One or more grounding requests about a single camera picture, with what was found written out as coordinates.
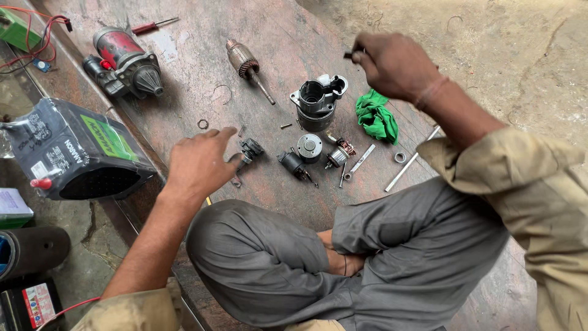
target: gray trousers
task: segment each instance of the gray trousers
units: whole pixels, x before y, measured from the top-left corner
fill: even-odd
[[[202,209],[186,249],[208,290],[243,323],[334,319],[347,331],[431,331],[460,309],[508,237],[485,201],[438,177],[337,208],[335,249],[372,254],[353,277],[325,272],[313,230],[239,200]]]

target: green device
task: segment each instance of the green device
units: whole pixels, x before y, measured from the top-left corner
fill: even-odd
[[[26,48],[27,25],[28,24],[22,18],[6,9],[0,8],[0,39],[25,52],[28,52]],[[30,49],[35,47],[39,41],[41,41],[41,36],[31,29],[29,31]]]

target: spring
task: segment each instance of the spring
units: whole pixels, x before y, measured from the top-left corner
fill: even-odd
[[[239,138],[243,137],[243,133],[245,132],[245,128],[247,128],[247,126],[241,125],[241,130],[239,130],[239,133],[237,133],[237,136]]]

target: screwdriver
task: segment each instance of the screwdriver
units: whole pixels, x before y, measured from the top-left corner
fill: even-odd
[[[145,23],[145,24],[139,24],[136,27],[131,28],[131,31],[136,34],[136,35],[140,35],[140,34],[144,34],[146,32],[152,31],[152,30],[156,30],[157,26],[163,23],[167,23],[169,21],[176,21],[180,19],[179,17],[174,17],[174,18],[170,18],[170,19],[165,19],[163,21],[160,22],[150,22],[150,23]]]

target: red screwdriver handle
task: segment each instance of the red screwdriver handle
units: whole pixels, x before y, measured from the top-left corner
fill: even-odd
[[[145,24],[140,24],[137,25],[136,27],[131,28],[131,31],[136,34],[142,34],[151,30],[155,30],[157,29],[157,25],[155,25],[155,22],[149,22],[149,23],[145,23]]]

